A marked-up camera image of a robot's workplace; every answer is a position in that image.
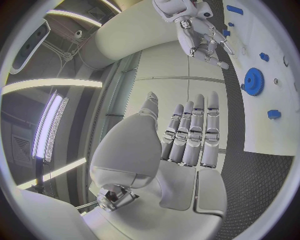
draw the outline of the vent grille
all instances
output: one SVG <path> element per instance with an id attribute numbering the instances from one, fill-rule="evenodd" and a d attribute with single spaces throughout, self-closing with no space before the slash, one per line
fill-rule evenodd
<path id="1" fill-rule="evenodd" d="M 91 10 L 87 11 L 87 13 L 91 15 L 97 22 L 105 16 L 105 13 L 101 11 L 98 7 L 92 8 Z"/>
<path id="2" fill-rule="evenodd" d="M 13 161 L 18 165 L 32 168 L 30 140 L 16 135 L 12 135 L 11 140 Z"/>

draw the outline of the blue component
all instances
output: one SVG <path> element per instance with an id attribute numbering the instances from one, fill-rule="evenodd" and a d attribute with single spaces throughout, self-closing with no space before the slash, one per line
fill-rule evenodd
<path id="1" fill-rule="evenodd" d="M 262 60 L 265 60 L 266 62 L 268 62 L 269 61 L 269 55 L 267 55 L 267 54 L 265 54 L 265 53 L 260 53 L 259 54 L 259 56 L 260 56 L 260 58 L 262 59 Z"/>
<path id="2" fill-rule="evenodd" d="M 244 90 L 251 96 L 258 96 L 265 86 L 263 73 L 257 68 L 250 68 L 244 80 Z"/>
<path id="3" fill-rule="evenodd" d="M 230 11 L 230 12 L 241 14 L 241 15 L 244 14 L 243 9 L 240 9 L 238 7 L 235 7 L 235 6 L 227 5 L 227 10 Z"/>
<path id="4" fill-rule="evenodd" d="M 278 110 L 270 110 L 267 112 L 267 117 L 269 119 L 278 119 L 281 117 L 281 112 Z"/>
<path id="5" fill-rule="evenodd" d="M 226 38 L 227 36 L 230 36 L 230 31 L 223 29 L 223 35 Z"/>

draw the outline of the blue plastic part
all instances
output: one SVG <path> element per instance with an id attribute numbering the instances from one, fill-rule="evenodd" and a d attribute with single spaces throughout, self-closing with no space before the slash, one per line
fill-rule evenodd
<path id="1" fill-rule="evenodd" d="M 223 35 L 226 38 L 227 36 L 230 36 L 230 31 L 223 29 Z"/>
<path id="2" fill-rule="evenodd" d="M 261 52 L 260 54 L 259 54 L 259 56 L 260 56 L 260 58 L 262 59 L 262 60 L 265 60 L 266 62 L 268 62 L 269 61 L 269 55 L 268 54 L 265 54 L 265 53 L 263 53 L 263 52 Z"/>
<path id="3" fill-rule="evenodd" d="M 263 73 L 257 68 L 250 68 L 245 76 L 244 90 L 251 96 L 258 96 L 265 86 Z"/>
<path id="4" fill-rule="evenodd" d="M 281 117 L 281 112 L 278 110 L 270 110 L 267 112 L 267 117 L 269 119 L 278 119 Z"/>
<path id="5" fill-rule="evenodd" d="M 235 7 L 235 6 L 227 5 L 227 10 L 230 11 L 230 12 L 234 12 L 234 13 L 237 13 L 237 14 L 244 15 L 243 9 Z"/>

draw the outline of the metal mesh panel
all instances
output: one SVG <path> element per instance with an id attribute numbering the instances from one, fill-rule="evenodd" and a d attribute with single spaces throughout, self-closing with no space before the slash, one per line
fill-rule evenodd
<path id="1" fill-rule="evenodd" d="M 217 30 L 224 24 L 222 0 L 206 0 L 214 14 L 209 21 Z M 227 191 L 225 222 L 216 240 L 231 240 L 246 230 L 274 200 L 283 185 L 293 157 L 244 151 L 245 113 L 239 81 L 228 54 L 216 49 L 219 60 L 229 64 L 222 70 L 227 92 L 228 138 L 222 177 Z"/>

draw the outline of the blue gear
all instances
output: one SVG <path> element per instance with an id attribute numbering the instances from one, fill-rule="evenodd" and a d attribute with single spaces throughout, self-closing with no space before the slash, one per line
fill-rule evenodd
<path id="1" fill-rule="evenodd" d="M 258 96 L 264 90 L 264 75 L 260 70 L 258 70 L 255 67 L 249 69 L 244 81 L 244 90 L 251 96 Z"/>

